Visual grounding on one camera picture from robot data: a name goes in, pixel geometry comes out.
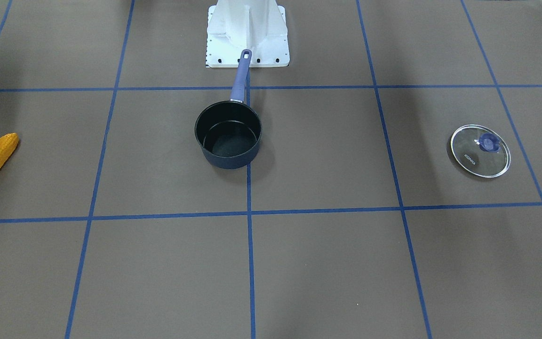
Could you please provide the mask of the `glass pot lid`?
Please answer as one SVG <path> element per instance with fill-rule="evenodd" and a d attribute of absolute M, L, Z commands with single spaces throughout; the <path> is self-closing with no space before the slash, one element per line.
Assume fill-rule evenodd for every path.
<path fill-rule="evenodd" d="M 452 133 L 450 153 L 460 167 L 480 178 L 498 178 L 511 164 L 509 146 L 492 129 L 467 124 Z"/>

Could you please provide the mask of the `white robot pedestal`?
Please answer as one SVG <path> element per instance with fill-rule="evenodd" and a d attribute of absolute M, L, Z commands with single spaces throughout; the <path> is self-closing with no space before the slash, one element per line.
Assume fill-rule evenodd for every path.
<path fill-rule="evenodd" d="M 206 43 L 206 67 L 237 67 L 244 49 L 251 67 L 287 67 L 286 9 L 275 0 L 218 0 L 207 10 Z"/>

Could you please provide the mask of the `dark blue saucepan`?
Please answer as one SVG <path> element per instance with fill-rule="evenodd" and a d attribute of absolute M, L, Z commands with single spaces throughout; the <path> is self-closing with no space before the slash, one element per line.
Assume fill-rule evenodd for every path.
<path fill-rule="evenodd" d="M 251 59 L 252 51 L 244 49 L 229 99 L 206 107 L 194 123 L 194 136 L 205 159 L 217 168 L 245 167 L 259 152 L 262 120 L 244 101 Z"/>

